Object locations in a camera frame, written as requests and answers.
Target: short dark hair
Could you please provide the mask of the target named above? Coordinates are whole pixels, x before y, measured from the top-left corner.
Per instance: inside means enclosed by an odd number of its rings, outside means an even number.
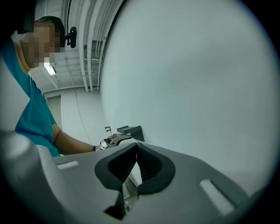
[[[58,17],[55,16],[44,16],[39,19],[40,22],[52,22],[55,27],[55,31],[60,33],[60,47],[65,47],[65,28]]]

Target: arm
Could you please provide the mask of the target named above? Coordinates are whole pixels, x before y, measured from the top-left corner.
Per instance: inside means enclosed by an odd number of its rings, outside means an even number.
[[[61,154],[92,152],[92,145],[72,138],[64,133],[57,124],[52,125],[53,145]]]

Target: cable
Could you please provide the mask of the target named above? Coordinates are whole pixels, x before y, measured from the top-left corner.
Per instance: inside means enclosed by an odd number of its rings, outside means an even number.
[[[69,13],[70,13],[70,5],[71,5],[71,0],[69,1],[68,14],[67,14],[67,34],[69,33],[69,30],[68,30],[68,20],[69,20]]]
[[[83,125],[83,127],[84,127],[84,122],[83,122],[83,119],[82,119],[82,116],[81,116],[80,107],[79,107],[78,98],[77,98],[77,92],[76,92],[76,88],[75,88],[75,86],[74,86],[73,78],[72,78],[72,84],[73,84],[73,87],[74,87],[74,90],[75,90],[76,102],[77,102],[78,112],[79,112],[79,115],[80,115],[80,120],[81,120],[82,125]],[[87,135],[87,138],[88,138],[89,142],[91,143],[91,140],[90,140],[90,138],[89,138],[89,136],[88,136],[88,133],[87,133],[85,127],[84,127],[84,131],[85,131],[85,133],[86,133],[86,135]]]
[[[67,70],[68,70],[70,76],[72,77],[72,74],[71,74],[71,72],[70,72],[69,65],[68,65],[68,62],[67,62],[67,55],[66,55],[66,52],[64,52],[64,53],[65,53],[65,62],[66,62]]]

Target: person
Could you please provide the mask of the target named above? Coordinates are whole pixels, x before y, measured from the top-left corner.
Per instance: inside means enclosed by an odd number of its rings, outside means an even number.
[[[29,71],[52,61],[54,53],[65,46],[62,21],[53,16],[34,22],[34,32],[23,34],[17,42],[10,38],[1,46],[1,55],[9,71],[30,98],[15,132],[25,135],[37,145],[46,146],[51,155],[77,154],[98,150],[88,143],[64,133],[56,124],[43,93],[37,88]]]

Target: gray plastic housing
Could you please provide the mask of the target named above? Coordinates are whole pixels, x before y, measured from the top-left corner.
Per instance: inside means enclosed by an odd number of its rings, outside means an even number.
[[[47,148],[36,146],[16,133],[1,133],[0,142],[0,161],[7,182],[26,206],[50,223],[231,223],[248,210],[246,204],[252,204],[236,183],[202,160],[143,144],[168,157],[176,173],[162,191],[139,195],[133,209],[118,220],[104,211],[115,204],[119,191],[102,185],[95,174],[95,165],[129,144],[51,157]],[[57,166],[73,161],[75,166],[64,169]],[[211,180],[234,204],[233,213],[225,217],[219,214],[199,186],[204,179]]]

